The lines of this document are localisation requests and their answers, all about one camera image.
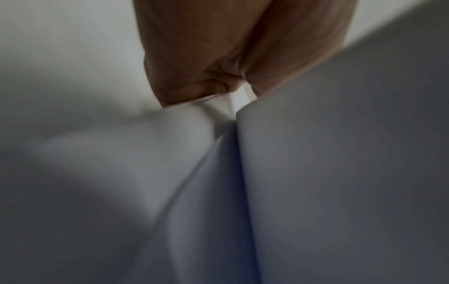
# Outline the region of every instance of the hand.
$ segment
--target hand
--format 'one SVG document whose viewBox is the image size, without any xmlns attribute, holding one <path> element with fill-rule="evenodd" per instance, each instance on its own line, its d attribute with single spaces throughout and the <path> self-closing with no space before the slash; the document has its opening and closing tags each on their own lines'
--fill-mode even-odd
<svg viewBox="0 0 449 284">
<path fill-rule="evenodd" d="M 266 94 L 337 51 L 357 0 L 134 0 L 145 71 L 163 107 Z"/>
</svg>

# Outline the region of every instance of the brown skin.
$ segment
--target brown skin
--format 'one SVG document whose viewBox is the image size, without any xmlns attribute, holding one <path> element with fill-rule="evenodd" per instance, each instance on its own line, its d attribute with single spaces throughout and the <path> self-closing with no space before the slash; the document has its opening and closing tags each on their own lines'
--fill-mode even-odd
<svg viewBox="0 0 449 284">
<path fill-rule="evenodd" d="M 134 0 L 144 66 L 163 107 L 263 95 L 342 45 L 357 0 Z"/>
</svg>

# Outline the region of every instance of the skin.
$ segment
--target skin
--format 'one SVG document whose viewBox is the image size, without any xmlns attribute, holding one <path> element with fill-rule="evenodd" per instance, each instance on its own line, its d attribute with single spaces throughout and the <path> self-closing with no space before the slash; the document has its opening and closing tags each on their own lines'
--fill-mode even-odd
<svg viewBox="0 0 449 284">
<path fill-rule="evenodd" d="M 134 0 L 145 71 L 163 107 L 236 91 L 257 96 L 342 45 L 357 0 Z"/>
</svg>

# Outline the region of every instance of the skin crease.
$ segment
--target skin crease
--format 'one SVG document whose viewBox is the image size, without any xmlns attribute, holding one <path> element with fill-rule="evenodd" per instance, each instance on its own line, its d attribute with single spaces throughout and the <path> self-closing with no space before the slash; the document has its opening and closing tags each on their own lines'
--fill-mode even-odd
<svg viewBox="0 0 449 284">
<path fill-rule="evenodd" d="M 335 53 L 357 0 L 134 0 L 144 67 L 163 107 L 257 96 Z"/>
</svg>

